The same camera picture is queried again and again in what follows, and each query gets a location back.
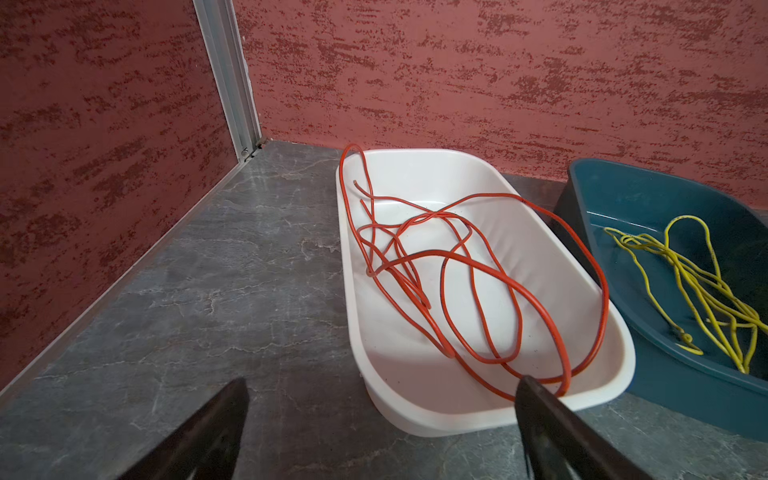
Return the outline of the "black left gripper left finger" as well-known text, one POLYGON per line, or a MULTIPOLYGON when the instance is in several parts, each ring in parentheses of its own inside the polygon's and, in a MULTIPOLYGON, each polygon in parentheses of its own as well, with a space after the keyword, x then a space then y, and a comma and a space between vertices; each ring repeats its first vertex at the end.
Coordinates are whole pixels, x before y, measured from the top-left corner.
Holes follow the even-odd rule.
POLYGON ((246 380, 240 377, 230 381, 120 477, 232 478, 249 403, 246 380))

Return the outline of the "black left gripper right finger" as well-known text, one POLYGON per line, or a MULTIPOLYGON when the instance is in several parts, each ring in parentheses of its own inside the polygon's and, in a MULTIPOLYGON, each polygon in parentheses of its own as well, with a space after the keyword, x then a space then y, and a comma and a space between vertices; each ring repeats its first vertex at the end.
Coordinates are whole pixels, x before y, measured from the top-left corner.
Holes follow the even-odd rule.
POLYGON ((648 479, 650 476, 531 376, 515 411, 530 479, 648 479))

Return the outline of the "white plastic tray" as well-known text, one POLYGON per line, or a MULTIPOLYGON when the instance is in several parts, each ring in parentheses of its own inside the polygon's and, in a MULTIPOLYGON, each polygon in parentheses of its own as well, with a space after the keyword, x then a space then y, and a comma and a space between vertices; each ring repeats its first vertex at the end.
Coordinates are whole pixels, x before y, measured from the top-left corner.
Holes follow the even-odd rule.
POLYGON ((635 349, 606 280, 489 163, 351 145, 335 180, 351 348, 393 425, 423 437, 513 425, 524 376, 573 410, 627 389, 635 349))

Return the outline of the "teal plastic tray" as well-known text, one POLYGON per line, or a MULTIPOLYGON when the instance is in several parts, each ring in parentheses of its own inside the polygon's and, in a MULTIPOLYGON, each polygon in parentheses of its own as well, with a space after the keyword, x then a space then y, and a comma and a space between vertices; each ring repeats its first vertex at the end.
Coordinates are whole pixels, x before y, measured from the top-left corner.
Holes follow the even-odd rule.
POLYGON ((573 162, 555 207, 554 232, 594 279, 605 279, 635 346, 630 391, 754 440, 767 437, 767 336, 730 327, 703 306, 664 257, 618 243, 647 234, 680 260, 719 274, 767 314, 767 223, 709 186, 600 159, 573 162))

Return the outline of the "left aluminium corner post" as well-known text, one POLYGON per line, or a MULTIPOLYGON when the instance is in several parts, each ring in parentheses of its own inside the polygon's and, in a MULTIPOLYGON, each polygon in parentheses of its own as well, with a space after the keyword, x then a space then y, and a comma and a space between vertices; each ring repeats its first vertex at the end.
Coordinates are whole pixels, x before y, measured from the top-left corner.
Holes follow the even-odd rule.
POLYGON ((194 0, 193 5, 237 161, 244 164, 261 148, 263 135, 234 2, 194 0))

